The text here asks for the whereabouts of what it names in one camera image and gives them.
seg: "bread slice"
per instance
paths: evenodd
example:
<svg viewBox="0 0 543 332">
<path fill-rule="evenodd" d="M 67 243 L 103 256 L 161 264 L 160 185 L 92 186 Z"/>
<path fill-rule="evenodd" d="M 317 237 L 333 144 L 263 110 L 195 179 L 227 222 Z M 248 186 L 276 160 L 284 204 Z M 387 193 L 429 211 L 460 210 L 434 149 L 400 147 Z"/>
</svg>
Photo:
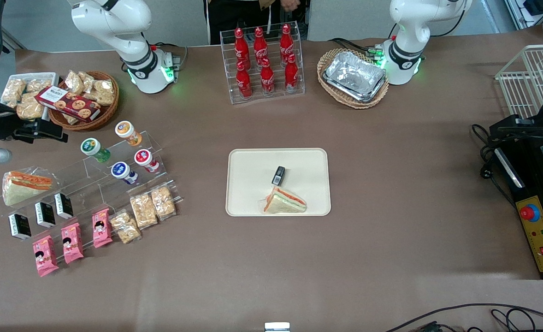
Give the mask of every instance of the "bread slice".
<svg viewBox="0 0 543 332">
<path fill-rule="evenodd" d="M 51 189 L 52 179 L 22 172 L 8 172 L 3 183 L 3 201 L 12 206 Z"/>
<path fill-rule="evenodd" d="M 300 213 L 307 210 L 307 203 L 296 194 L 280 187 L 274 187 L 267 196 L 265 213 Z"/>
</svg>

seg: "white robotic arm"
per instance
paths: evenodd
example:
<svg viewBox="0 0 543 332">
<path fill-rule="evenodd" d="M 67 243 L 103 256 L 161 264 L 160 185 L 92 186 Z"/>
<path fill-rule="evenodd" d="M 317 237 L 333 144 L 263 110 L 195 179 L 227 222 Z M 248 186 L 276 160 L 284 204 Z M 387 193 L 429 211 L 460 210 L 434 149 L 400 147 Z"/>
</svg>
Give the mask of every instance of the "white robotic arm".
<svg viewBox="0 0 543 332">
<path fill-rule="evenodd" d="M 156 93 L 174 82 L 171 53 L 152 50 L 141 35 L 151 26 L 151 10 L 143 0 L 84 0 L 73 6 L 71 17 L 81 32 L 118 52 L 141 91 Z"/>
<path fill-rule="evenodd" d="M 459 17 L 471 5 L 472 0 L 392 0 L 390 15 L 400 29 L 383 44 L 388 82 L 405 84 L 413 77 L 431 36 L 426 23 Z"/>
</svg>

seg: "brown paper tablecloth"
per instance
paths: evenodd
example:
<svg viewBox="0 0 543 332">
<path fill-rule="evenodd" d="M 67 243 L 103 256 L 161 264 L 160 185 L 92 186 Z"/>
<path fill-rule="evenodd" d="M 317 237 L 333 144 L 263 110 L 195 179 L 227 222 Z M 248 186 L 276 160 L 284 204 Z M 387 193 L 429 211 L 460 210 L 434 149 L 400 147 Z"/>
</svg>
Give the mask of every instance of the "brown paper tablecloth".
<svg viewBox="0 0 543 332">
<path fill-rule="evenodd" d="M 289 321 L 295 332 L 383 331 L 466 302 L 543 311 L 543 281 L 520 222 L 478 176 L 480 144 L 469 135 L 470 124 L 503 117 L 493 75 L 523 46 L 542 42 L 538 28 L 433 38 L 413 80 L 391 86 L 367 111 L 336 103 L 316 81 L 331 42 L 303 43 L 305 95 L 239 107 L 230 105 L 218 47 L 190 48 L 179 83 L 156 95 L 135 88 L 112 51 L 18 51 L 20 73 L 114 75 L 120 108 L 109 125 L 70 133 L 67 144 L 0 143 L 14 153 L 0 181 L 8 170 L 58 170 L 82 159 L 78 145 L 89 136 L 112 145 L 113 125 L 126 119 L 164 147 L 185 200 L 181 216 L 141 241 L 91 250 L 44 278 L 31 246 L 0 217 L 0 331 L 237 332 L 261 331 L 266 321 Z M 298 147 L 328 153 L 328 216 L 226 214 L 230 151 Z M 430 320 L 494 325 L 486 308 Z"/>
</svg>

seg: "red bottle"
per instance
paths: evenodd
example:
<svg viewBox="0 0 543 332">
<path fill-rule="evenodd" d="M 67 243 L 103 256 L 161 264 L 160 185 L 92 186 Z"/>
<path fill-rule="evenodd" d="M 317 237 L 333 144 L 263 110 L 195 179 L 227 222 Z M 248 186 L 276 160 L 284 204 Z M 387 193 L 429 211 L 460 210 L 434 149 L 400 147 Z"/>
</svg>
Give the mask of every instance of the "red bottle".
<svg viewBox="0 0 543 332">
<path fill-rule="evenodd" d="M 236 63 L 244 62 L 245 70 L 251 69 L 251 61 L 249 61 L 249 46 L 242 35 L 241 28 L 235 29 L 235 53 Z"/>
<path fill-rule="evenodd" d="M 286 74 L 286 92 L 295 92 L 298 89 L 298 67 L 294 53 L 288 55 L 288 64 L 284 73 Z"/>
<path fill-rule="evenodd" d="M 236 83 L 238 84 L 238 91 L 241 95 L 241 98 L 244 100 L 251 99 L 253 91 L 251 90 L 251 78 L 245 70 L 244 61 L 239 61 L 236 64 Z"/>
<path fill-rule="evenodd" d="M 261 59 L 261 88 L 263 95 L 270 97 L 276 91 L 273 84 L 273 70 L 270 68 L 270 61 L 267 57 Z"/>
<path fill-rule="evenodd" d="M 290 34 L 290 24 L 286 23 L 282 27 L 282 38 L 280 38 L 280 56 L 282 57 L 282 68 L 288 63 L 288 55 L 294 53 L 294 41 Z"/>
<path fill-rule="evenodd" d="M 261 59 L 267 58 L 267 42 L 263 38 L 263 29 L 255 28 L 255 43 L 253 44 L 255 51 L 255 59 L 257 59 L 257 67 L 261 70 Z"/>
</svg>

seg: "white tray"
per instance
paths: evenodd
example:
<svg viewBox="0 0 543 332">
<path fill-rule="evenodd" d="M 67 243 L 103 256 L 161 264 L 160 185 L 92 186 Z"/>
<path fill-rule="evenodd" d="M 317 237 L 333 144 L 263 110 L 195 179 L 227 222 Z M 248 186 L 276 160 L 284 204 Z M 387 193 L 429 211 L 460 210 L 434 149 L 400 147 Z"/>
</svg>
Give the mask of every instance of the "white tray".
<svg viewBox="0 0 543 332">
<path fill-rule="evenodd" d="M 307 202 L 303 213 L 264 214 L 260 202 L 271 193 L 278 166 L 282 187 Z M 321 148 L 236 149 L 229 154 L 226 210 L 233 217 L 326 216 L 331 211 L 329 164 Z"/>
</svg>

